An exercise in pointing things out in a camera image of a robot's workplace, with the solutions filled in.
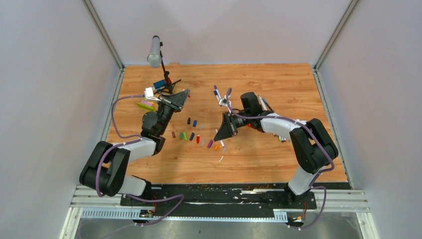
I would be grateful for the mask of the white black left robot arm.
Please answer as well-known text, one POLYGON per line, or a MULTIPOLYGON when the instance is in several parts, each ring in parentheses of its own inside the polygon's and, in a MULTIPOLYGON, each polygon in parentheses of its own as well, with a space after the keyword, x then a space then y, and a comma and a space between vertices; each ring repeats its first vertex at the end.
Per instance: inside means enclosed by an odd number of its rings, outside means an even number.
POLYGON ((146 88, 142 95, 136 95, 156 103, 158 109, 143 115, 141 133, 128 136, 128 142, 98 142, 79 176, 80 184, 96 190, 100 197, 133 195, 139 205, 148 205, 152 201, 150 182, 127 175, 128 164, 162 150, 166 141, 163 134, 173 114, 183 109, 189 94, 189 89, 183 89, 175 94, 155 96, 152 88, 146 88))

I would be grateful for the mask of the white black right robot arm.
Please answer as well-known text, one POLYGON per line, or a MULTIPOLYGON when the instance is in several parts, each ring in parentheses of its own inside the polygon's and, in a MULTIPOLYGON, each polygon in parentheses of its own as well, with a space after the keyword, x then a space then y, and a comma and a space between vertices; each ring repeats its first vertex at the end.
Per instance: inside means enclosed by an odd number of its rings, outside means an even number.
POLYGON ((222 114, 222 123, 214 141, 234 137, 243 126, 278 136, 289 141, 294 149, 298 169, 287 184, 284 201, 296 208, 304 201, 306 194, 320 174, 334 169, 333 160, 338 157, 338 149, 322 122, 318 119, 303 121, 278 115, 261 96, 254 92, 241 95, 241 110, 231 107, 231 89, 221 96, 218 88, 213 91, 218 104, 228 108, 222 114))

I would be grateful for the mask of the silver microphone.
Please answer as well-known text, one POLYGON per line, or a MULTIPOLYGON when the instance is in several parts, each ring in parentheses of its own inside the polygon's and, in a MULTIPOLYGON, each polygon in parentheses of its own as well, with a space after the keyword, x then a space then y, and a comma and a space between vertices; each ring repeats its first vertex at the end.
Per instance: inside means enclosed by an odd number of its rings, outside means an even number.
POLYGON ((152 37, 150 53, 147 56, 147 63, 151 68, 158 68, 161 65, 161 40, 158 35, 152 37))

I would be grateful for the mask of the dark blue pen cap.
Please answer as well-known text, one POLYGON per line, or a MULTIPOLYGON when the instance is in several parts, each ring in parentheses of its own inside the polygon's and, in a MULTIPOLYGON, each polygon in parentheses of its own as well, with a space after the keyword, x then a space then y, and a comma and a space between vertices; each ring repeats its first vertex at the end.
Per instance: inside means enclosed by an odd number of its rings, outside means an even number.
POLYGON ((191 135, 190 135, 189 141, 192 141, 194 139, 194 137, 195 137, 195 133, 192 132, 191 135))

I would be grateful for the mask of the purple pen cap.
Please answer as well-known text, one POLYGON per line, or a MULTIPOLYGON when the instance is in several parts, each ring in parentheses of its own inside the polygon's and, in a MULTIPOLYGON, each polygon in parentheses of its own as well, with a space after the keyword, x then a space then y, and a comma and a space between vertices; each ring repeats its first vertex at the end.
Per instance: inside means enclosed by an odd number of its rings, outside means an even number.
POLYGON ((207 145, 207 148, 211 148, 212 144, 213 144, 213 140, 211 139, 211 140, 209 141, 208 145, 207 145))

